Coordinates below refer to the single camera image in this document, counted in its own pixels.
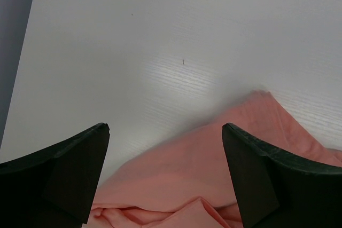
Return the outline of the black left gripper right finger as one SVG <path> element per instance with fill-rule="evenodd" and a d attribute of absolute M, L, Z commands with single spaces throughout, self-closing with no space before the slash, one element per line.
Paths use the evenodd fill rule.
<path fill-rule="evenodd" d="M 244 227 L 341 227 L 341 168 L 222 127 Z"/>

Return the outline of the pink t shirt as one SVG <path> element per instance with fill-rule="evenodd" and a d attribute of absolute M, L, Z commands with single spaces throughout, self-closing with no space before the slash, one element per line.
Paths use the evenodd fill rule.
<path fill-rule="evenodd" d="M 313 161 L 341 166 L 269 93 L 256 91 L 212 123 L 122 165 L 96 192 L 87 227 L 242 227 L 222 143 L 233 123 Z"/>

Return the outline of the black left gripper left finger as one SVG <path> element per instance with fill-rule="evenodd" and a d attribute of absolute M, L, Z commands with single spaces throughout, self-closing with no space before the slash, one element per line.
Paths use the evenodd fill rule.
<path fill-rule="evenodd" d="M 103 168 L 110 129 L 99 123 L 1 163 L 1 227 L 82 227 Z"/>

